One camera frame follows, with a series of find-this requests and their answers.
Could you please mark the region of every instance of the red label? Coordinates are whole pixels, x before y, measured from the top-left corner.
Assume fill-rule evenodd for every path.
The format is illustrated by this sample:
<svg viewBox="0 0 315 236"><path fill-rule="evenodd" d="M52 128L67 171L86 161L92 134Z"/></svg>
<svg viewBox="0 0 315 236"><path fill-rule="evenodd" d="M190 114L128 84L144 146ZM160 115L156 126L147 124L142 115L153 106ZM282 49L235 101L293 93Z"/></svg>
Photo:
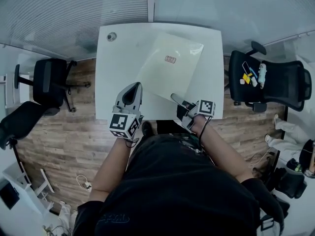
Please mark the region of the red label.
<svg viewBox="0 0 315 236"><path fill-rule="evenodd" d="M165 61L167 61L167 62L170 62L170 63L175 63L175 61L176 61L176 58L174 58L174 57L171 57L171 56L166 56L165 57Z"/></svg>

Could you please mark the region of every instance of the white pants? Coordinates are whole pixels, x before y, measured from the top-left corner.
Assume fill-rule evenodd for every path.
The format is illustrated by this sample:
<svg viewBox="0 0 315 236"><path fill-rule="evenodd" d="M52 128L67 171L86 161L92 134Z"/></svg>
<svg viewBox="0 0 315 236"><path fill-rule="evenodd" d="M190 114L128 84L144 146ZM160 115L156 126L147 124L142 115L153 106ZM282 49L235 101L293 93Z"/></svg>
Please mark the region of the white pants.
<svg viewBox="0 0 315 236"><path fill-rule="evenodd" d="M70 215L71 205L61 203L61 206L62 207L58 219L60 221L60 226L62 227L56 228L56 236L61 236L63 233L66 235L70 235L68 233L68 230L70 231L70 233L73 231L75 218L78 215L77 211Z"/></svg>
<svg viewBox="0 0 315 236"><path fill-rule="evenodd" d="M275 119L275 128L285 131L286 140L270 137L266 141L268 146L280 150L279 158L283 161L288 162L294 158L298 162L303 146L310 139L309 136L298 125L286 122L280 118Z"/></svg>

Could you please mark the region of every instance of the paper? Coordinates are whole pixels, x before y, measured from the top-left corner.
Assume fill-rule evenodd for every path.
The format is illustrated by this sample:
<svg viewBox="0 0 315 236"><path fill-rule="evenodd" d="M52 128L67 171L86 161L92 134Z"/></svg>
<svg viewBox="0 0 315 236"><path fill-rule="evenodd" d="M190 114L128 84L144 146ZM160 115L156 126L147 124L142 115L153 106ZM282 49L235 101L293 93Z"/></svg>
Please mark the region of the paper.
<svg viewBox="0 0 315 236"><path fill-rule="evenodd" d="M203 44L160 33L142 66L137 81L143 90L171 100L171 94L184 97Z"/></svg>

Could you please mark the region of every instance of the chair backrest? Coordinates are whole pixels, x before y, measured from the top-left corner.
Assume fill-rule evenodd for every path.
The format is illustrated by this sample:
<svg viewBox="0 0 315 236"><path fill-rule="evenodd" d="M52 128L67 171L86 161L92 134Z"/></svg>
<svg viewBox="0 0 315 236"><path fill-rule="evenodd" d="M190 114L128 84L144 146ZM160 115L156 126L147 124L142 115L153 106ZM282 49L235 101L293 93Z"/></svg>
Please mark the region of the chair backrest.
<svg viewBox="0 0 315 236"><path fill-rule="evenodd" d="M261 102L278 102L302 111L304 101L312 94L310 73L300 61L266 64L267 73Z"/></svg>
<svg viewBox="0 0 315 236"><path fill-rule="evenodd" d="M10 139L19 140L26 137L48 109L46 106L27 101L7 115L0 123L0 147L5 149Z"/></svg>
<svg viewBox="0 0 315 236"><path fill-rule="evenodd" d="M36 62L33 78L33 99L37 103L50 107L60 107L63 104L65 91L52 86L52 83L64 85L66 81L67 63L63 59L42 59ZM49 79L49 88L45 80Z"/></svg>

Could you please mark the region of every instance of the black shirt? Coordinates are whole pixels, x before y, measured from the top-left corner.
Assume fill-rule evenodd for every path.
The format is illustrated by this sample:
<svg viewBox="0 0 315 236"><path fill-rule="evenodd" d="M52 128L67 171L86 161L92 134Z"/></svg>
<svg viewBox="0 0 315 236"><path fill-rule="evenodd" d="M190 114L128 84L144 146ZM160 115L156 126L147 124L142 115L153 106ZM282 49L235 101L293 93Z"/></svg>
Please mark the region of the black shirt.
<svg viewBox="0 0 315 236"><path fill-rule="evenodd" d="M73 235L256 235L257 197L268 195L259 180L240 184L207 156L156 136L137 150L105 202L78 207Z"/></svg>

